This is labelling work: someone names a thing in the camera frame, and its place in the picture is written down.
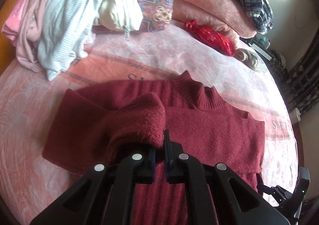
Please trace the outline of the dark red knit sweater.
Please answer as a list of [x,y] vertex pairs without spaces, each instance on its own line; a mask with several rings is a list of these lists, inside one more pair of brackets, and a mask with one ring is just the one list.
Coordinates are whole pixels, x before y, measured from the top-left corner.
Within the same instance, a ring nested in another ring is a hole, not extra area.
[[123,146],[162,149],[164,131],[190,155],[225,163],[250,187],[262,182],[265,124],[227,103],[215,87],[189,72],[170,80],[121,80],[67,90],[49,131],[43,157],[83,174],[111,164]]

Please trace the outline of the pink Sweet Dream blanket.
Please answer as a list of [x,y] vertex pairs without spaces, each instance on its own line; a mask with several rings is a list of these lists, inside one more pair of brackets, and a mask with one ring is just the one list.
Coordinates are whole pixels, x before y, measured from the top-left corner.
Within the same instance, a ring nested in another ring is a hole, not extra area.
[[31,220],[75,180],[42,158],[52,119],[67,89],[111,80],[168,79],[188,71],[233,106],[265,123],[262,178],[293,191],[297,146],[286,105],[270,72],[255,72],[170,25],[153,33],[98,33],[88,56],[48,81],[14,60],[1,75],[1,197],[19,224]]

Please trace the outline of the dark floral curtain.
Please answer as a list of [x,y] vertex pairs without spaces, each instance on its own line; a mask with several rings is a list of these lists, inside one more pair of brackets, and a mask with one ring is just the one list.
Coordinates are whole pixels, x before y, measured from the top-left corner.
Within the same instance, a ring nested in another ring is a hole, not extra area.
[[287,85],[288,109],[305,114],[318,103],[318,39],[290,71]]

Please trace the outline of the beige folded garment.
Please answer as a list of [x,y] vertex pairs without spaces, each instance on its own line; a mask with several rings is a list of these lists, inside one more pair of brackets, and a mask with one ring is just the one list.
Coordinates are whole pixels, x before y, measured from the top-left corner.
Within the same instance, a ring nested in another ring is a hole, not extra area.
[[262,60],[259,58],[256,52],[239,48],[235,51],[235,58],[253,71],[263,71]]

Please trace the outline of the red shiny gift bag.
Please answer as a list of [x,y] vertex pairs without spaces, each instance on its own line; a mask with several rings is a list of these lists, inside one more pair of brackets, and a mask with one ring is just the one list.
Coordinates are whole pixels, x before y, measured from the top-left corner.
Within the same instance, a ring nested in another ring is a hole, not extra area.
[[231,40],[212,28],[199,25],[196,20],[186,21],[184,27],[194,38],[206,46],[228,57],[235,55],[235,48]]

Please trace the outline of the cream white garment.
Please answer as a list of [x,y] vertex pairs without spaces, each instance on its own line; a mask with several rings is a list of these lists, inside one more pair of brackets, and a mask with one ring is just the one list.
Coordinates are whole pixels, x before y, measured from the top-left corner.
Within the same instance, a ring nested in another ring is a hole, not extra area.
[[98,10],[98,21],[112,31],[138,31],[143,20],[137,0],[103,0]]

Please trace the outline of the pink garment pile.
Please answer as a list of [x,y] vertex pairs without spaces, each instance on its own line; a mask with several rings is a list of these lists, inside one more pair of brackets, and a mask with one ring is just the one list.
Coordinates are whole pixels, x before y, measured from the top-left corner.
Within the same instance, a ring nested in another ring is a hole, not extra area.
[[19,0],[2,27],[2,33],[16,48],[18,62],[34,72],[43,71],[38,62],[37,48],[46,2],[47,0]]

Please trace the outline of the folded pink fleece blanket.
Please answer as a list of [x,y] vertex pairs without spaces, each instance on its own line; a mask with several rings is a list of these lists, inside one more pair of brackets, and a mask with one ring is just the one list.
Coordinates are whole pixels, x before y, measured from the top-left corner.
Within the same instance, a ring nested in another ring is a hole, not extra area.
[[172,18],[180,23],[196,20],[228,37],[235,46],[240,38],[257,34],[237,0],[174,0]]

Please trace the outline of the colourful patterned pillow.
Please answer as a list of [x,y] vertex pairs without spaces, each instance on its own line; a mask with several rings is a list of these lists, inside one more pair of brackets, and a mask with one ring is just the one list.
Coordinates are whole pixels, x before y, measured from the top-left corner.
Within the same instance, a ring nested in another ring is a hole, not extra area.
[[174,0],[138,0],[143,19],[140,32],[165,30],[172,20]]

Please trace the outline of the light blue ribbed garment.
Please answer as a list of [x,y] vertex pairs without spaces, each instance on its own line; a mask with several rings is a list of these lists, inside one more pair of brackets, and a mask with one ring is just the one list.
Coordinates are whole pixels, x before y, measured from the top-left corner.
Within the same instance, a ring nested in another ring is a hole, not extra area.
[[87,57],[84,44],[99,24],[98,10],[103,0],[48,0],[43,16],[38,61],[52,81],[75,59]]

